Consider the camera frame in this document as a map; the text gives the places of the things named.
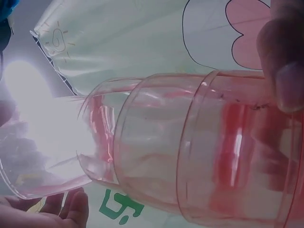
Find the bright light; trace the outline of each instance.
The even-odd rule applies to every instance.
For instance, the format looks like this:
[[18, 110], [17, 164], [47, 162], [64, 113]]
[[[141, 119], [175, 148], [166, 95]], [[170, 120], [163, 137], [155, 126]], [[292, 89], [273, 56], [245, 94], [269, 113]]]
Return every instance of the bright light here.
[[52, 98], [42, 75], [26, 61], [10, 63], [5, 68], [4, 80], [19, 107], [37, 105]]

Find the plastic cup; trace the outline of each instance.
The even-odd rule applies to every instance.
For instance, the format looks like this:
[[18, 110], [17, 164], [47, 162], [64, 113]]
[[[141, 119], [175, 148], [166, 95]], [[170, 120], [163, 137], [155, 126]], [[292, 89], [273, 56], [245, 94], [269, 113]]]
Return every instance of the plastic cup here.
[[18, 197], [40, 198], [91, 182], [74, 147], [83, 101], [64, 97], [17, 105], [0, 128], [0, 173]]
[[94, 139], [77, 150], [84, 172], [208, 227], [302, 224], [302, 113], [278, 110], [261, 76], [214, 71], [102, 83], [79, 115]]

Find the blue object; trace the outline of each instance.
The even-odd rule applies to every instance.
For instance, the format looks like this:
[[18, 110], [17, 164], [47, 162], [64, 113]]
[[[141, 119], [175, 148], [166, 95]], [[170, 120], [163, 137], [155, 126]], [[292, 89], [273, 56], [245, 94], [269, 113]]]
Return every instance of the blue object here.
[[0, 0], [0, 22], [8, 18], [18, 3], [19, 0]]

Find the pink tint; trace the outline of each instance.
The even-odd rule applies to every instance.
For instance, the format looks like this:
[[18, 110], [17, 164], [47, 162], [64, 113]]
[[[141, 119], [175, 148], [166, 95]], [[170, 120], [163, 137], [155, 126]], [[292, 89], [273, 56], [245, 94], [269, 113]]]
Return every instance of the pink tint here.
[[[84, 150], [80, 163], [94, 181], [192, 223], [295, 228], [304, 221], [303, 117], [282, 113], [259, 76], [213, 71], [106, 82], [83, 111], [96, 114], [88, 120], [97, 150]], [[113, 137], [105, 118], [117, 113], [108, 107], [119, 111]], [[113, 180], [98, 172], [105, 165]]]
[[270, 20], [270, 8], [259, 0], [231, 0], [226, 7], [231, 26], [242, 34], [232, 47], [234, 60], [242, 67], [262, 69], [257, 52], [257, 36]]

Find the finger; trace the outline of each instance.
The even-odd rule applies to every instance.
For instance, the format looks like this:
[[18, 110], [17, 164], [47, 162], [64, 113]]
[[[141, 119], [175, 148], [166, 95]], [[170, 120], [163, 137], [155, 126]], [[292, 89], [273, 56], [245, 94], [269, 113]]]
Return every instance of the finger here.
[[77, 192], [71, 202], [70, 211], [66, 217], [67, 227], [85, 228], [89, 217], [89, 203], [85, 192]]
[[7, 204], [4, 202], [4, 205], [11, 206], [12, 208], [27, 211], [34, 205], [36, 205], [41, 198], [39, 199], [19, 199], [14, 196], [6, 196], [4, 197], [4, 200], [6, 200]]
[[304, 109], [304, 2], [286, 1], [260, 31], [257, 49], [278, 107]]
[[84, 189], [83, 188], [75, 189], [75, 190], [69, 191], [69, 193], [67, 194], [65, 204], [59, 215], [62, 219], [67, 218], [74, 195], [80, 191], [84, 192]]
[[7, 101], [0, 101], [0, 126], [4, 125], [13, 115], [16, 106]]
[[64, 193], [47, 197], [46, 202], [41, 208], [40, 212], [58, 215], [61, 211], [63, 197]]

